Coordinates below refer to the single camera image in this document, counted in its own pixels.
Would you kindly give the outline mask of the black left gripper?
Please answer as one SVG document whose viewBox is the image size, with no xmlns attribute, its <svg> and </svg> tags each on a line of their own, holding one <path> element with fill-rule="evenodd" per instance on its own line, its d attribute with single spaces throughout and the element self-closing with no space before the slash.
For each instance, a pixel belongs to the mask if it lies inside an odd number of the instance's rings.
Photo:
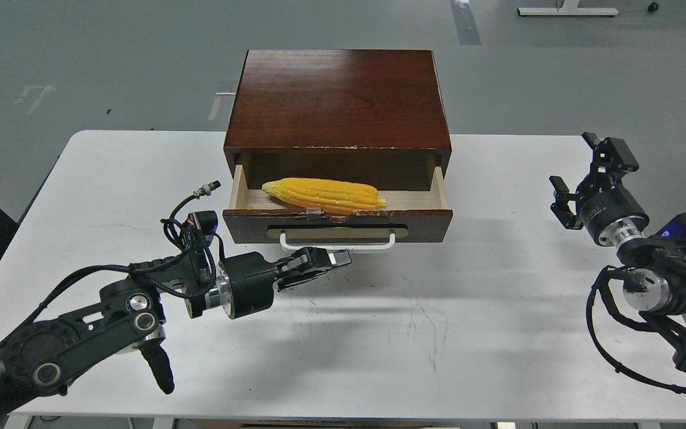
<svg viewBox="0 0 686 429">
<path fill-rule="evenodd" d="M 267 310 L 274 304 L 274 284 L 276 291 L 282 293 L 350 264 L 348 250 L 318 247 L 303 247 L 276 263 L 265 260 L 258 252 L 228 257 L 220 261 L 229 286 L 225 313 L 234 320 Z"/>
</svg>

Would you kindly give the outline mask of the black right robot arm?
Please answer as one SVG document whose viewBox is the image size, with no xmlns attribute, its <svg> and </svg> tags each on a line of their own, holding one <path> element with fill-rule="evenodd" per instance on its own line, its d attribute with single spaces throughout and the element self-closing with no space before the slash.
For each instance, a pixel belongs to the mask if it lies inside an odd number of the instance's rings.
<svg viewBox="0 0 686 429">
<path fill-rule="evenodd" d="M 686 374 L 686 213 L 673 217 L 655 234 L 645 236 L 650 218 L 623 185 L 639 163 L 620 138 L 601 139 L 585 132 L 591 154 L 589 171 L 571 192 L 551 176 L 551 212 L 567 230 L 586 230 L 600 247 L 617 250 L 620 266 L 605 266 L 590 288 L 585 317 L 594 347 L 617 373 L 632 380 L 686 394 L 686 387 L 645 377 L 615 359 L 594 330 L 593 308 L 601 299 L 613 320 L 637 332 L 659 334 L 674 348 L 675 369 Z"/>
</svg>

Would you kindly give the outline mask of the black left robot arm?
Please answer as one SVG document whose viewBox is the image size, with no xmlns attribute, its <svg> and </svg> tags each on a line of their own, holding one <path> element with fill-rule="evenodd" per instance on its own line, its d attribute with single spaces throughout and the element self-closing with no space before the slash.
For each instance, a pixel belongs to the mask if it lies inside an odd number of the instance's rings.
<svg viewBox="0 0 686 429">
<path fill-rule="evenodd" d="M 65 396 L 76 378 L 125 352 L 141 353 L 158 388 L 171 394 L 174 378 L 163 349 L 166 316 L 161 294 L 182 299 L 190 318 L 221 307 L 228 318 L 237 319 L 269 309 L 279 291 L 351 264 L 348 251 L 320 247 L 301 247 L 274 262 L 258 252 L 225 256 L 215 212 L 192 212 L 183 222 L 177 220 L 183 206 L 218 187 L 218 181 L 199 187 L 161 220 L 177 255 L 78 269 L 0 341 L 0 417 L 37 397 Z M 103 271 L 122 273 L 123 279 L 101 288 L 97 303 L 40 319 L 68 288 Z"/>
</svg>

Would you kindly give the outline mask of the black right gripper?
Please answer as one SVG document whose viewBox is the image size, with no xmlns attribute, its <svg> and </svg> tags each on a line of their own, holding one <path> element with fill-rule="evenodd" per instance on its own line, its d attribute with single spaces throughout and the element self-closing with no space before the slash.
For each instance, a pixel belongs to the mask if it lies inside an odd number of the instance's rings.
<svg viewBox="0 0 686 429">
<path fill-rule="evenodd" d="M 554 202 L 551 212 L 566 230 L 582 230 L 585 227 L 598 246 L 609 247 L 607 229 L 619 220 L 630 220 L 640 232 L 644 231 L 650 217 L 637 199 L 622 185 L 629 173 L 636 173 L 639 162 L 624 139 L 600 139 L 595 133 L 584 132 L 582 138 L 593 152 L 589 172 L 573 194 L 560 176 L 550 176 Z M 569 203 L 576 202 L 577 214 Z"/>
</svg>

